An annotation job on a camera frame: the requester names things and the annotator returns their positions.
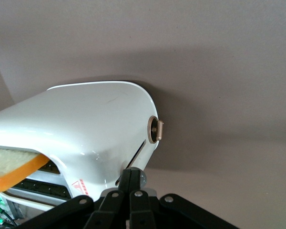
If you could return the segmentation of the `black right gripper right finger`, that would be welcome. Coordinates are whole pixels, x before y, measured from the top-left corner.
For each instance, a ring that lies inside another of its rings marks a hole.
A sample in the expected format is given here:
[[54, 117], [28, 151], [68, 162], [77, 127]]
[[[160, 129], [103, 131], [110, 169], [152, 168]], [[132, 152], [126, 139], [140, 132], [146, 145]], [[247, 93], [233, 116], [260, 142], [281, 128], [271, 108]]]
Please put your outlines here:
[[130, 228], [155, 229], [156, 223], [147, 192], [141, 190], [141, 171], [131, 169], [130, 178]]

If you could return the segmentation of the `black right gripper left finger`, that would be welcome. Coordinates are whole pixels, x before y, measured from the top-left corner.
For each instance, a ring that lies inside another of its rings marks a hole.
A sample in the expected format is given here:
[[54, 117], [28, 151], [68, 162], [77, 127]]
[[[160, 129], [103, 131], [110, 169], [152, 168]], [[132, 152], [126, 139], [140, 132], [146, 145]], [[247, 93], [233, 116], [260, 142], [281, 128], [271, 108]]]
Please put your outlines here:
[[85, 224], [86, 229], [125, 229], [129, 215], [132, 170], [122, 173], [117, 190], [110, 191]]

